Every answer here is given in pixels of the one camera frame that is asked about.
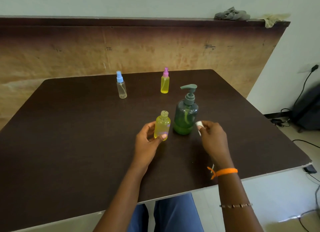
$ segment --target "green pump nozzle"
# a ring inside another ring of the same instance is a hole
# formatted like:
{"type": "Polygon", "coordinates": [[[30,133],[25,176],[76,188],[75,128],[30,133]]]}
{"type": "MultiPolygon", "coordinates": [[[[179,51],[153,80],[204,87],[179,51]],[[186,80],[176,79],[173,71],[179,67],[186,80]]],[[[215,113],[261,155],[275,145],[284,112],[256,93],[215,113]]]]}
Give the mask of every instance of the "green pump nozzle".
{"type": "Polygon", "coordinates": [[[195,102],[195,95],[193,94],[196,91],[196,88],[198,86],[196,84],[188,84],[188,85],[184,85],[181,86],[180,88],[183,89],[189,89],[189,93],[186,94],[186,97],[184,99],[184,104],[188,105],[188,106],[192,106],[195,102]]]}

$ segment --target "bottle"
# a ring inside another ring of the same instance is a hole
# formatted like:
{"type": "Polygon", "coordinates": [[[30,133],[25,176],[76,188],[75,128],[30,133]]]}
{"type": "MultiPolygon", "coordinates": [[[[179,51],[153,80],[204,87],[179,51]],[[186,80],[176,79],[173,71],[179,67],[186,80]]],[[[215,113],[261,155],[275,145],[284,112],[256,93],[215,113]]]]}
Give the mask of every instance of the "bottle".
{"type": "Polygon", "coordinates": [[[176,113],[174,115],[174,130],[182,135],[189,134],[196,122],[196,115],[198,113],[198,105],[195,103],[196,84],[188,84],[180,87],[181,89],[189,89],[185,99],[178,102],[176,113]]]}
{"type": "Polygon", "coordinates": [[[170,123],[171,123],[171,120],[168,117],[168,114],[169,112],[162,111],[160,116],[158,116],[157,119],[155,120],[154,138],[162,134],[168,135],[170,123]]]}
{"type": "Polygon", "coordinates": [[[163,75],[161,77],[161,93],[168,93],[169,91],[169,71],[168,71],[168,68],[165,67],[164,68],[164,72],[163,72],[163,75]]]}
{"type": "Polygon", "coordinates": [[[123,81],[123,77],[121,75],[121,71],[117,71],[117,87],[119,92],[119,97],[124,99],[127,97],[127,90],[125,82],[123,81]]]}

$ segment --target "person's left hand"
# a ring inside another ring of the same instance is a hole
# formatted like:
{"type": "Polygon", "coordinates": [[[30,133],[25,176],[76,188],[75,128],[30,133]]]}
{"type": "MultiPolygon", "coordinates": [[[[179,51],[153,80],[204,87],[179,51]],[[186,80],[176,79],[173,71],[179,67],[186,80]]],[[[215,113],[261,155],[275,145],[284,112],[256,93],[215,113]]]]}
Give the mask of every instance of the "person's left hand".
{"type": "Polygon", "coordinates": [[[156,154],[158,145],[167,137],[166,134],[154,138],[156,122],[150,122],[143,126],[137,134],[132,164],[147,170],[156,154]]]}

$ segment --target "blue spray nozzle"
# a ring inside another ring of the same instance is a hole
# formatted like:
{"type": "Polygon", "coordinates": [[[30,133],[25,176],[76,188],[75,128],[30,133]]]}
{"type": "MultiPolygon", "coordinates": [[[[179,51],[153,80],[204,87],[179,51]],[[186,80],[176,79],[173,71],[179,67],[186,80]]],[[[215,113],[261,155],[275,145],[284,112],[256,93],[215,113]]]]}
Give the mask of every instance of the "blue spray nozzle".
{"type": "Polygon", "coordinates": [[[123,82],[123,77],[121,75],[121,71],[117,71],[117,82],[122,83],[123,82]]]}

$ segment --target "gray cloth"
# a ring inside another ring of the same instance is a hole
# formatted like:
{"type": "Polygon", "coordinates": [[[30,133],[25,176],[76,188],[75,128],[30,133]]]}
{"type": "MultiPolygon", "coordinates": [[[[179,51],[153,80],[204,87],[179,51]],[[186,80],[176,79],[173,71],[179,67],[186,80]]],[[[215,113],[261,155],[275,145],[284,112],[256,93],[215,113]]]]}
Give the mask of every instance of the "gray cloth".
{"type": "Polygon", "coordinates": [[[249,20],[250,15],[244,10],[236,10],[234,7],[231,7],[225,12],[215,14],[214,18],[217,20],[249,20]]]}

